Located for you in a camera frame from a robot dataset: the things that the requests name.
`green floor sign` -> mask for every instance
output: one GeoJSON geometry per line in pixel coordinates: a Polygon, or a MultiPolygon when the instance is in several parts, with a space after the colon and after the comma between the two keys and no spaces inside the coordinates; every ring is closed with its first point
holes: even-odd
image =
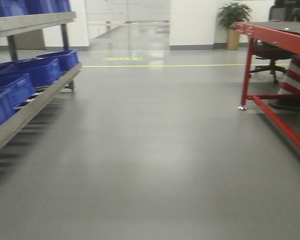
{"type": "Polygon", "coordinates": [[[130,57],[105,57],[103,61],[141,61],[144,59],[140,56],[130,56],[130,57]]]}

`red metal frame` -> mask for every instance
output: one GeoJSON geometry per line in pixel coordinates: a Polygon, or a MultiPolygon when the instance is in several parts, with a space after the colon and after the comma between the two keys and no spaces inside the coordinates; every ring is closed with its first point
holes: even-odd
{"type": "Polygon", "coordinates": [[[238,22],[236,29],[241,34],[247,35],[249,39],[242,84],[241,106],[245,106],[247,100],[254,101],[269,119],[300,149],[300,137],[262,101],[262,99],[300,99],[300,95],[248,94],[252,56],[257,53],[254,49],[255,40],[258,39],[300,55],[300,34],[258,26],[258,23],[246,22],[238,22]]]}

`metal shelf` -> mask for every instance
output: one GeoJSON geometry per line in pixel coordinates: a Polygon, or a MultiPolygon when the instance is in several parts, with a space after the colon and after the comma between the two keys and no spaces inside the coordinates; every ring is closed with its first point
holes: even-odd
{"type": "Polygon", "coordinates": [[[71,23],[75,18],[74,11],[0,17],[0,38],[71,23]]]}
{"type": "Polygon", "coordinates": [[[0,126],[0,149],[73,80],[81,67],[81,63],[77,64],[0,126]]]}

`yellow floor line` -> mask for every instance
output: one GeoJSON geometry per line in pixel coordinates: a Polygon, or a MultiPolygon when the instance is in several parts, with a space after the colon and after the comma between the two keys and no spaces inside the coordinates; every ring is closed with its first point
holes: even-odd
{"type": "MultiPolygon", "coordinates": [[[[223,67],[223,66],[245,66],[245,63],[235,64],[188,64],[188,65],[84,65],[84,68],[147,68],[147,67],[223,67]]],[[[256,63],[252,66],[267,66],[268,64],[256,63]]],[[[288,63],[278,64],[281,66],[287,66],[288,63]]]]}

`potted plant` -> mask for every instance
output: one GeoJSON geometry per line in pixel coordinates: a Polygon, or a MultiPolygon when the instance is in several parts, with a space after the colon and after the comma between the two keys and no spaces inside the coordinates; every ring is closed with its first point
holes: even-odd
{"type": "Polygon", "coordinates": [[[239,46],[240,33],[232,28],[234,22],[244,22],[250,20],[252,9],[243,3],[230,2],[219,8],[219,25],[227,32],[227,49],[237,50],[239,46]]]}

